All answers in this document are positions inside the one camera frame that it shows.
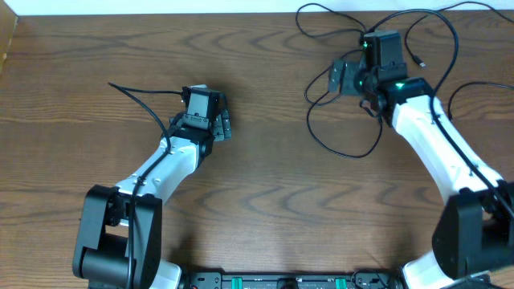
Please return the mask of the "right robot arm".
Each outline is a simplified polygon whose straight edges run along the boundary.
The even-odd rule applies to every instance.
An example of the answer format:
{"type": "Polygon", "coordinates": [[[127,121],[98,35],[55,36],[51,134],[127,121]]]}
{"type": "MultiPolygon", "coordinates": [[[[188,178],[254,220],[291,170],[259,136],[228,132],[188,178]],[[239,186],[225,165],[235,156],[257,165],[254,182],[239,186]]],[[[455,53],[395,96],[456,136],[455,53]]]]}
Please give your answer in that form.
{"type": "Polygon", "coordinates": [[[434,89],[409,77],[397,31],[361,36],[359,61],[338,59],[328,89],[361,96],[361,107],[402,136],[437,185],[445,208],[431,249],[407,263],[404,288],[466,288],[513,264],[513,184],[491,169],[462,138],[434,89]]]}

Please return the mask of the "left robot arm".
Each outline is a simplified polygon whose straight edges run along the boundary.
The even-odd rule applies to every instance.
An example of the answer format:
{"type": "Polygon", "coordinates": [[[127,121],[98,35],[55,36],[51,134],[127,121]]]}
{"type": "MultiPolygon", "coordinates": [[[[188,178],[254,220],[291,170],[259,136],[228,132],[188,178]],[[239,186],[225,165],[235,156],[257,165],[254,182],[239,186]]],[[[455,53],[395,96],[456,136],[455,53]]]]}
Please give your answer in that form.
{"type": "Polygon", "coordinates": [[[72,260],[74,276],[90,288],[179,286],[182,269],[161,257],[162,210],[180,183],[231,138],[226,95],[205,84],[178,92],[185,109],[133,174],[112,187],[94,185],[84,199],[72,260]]]}

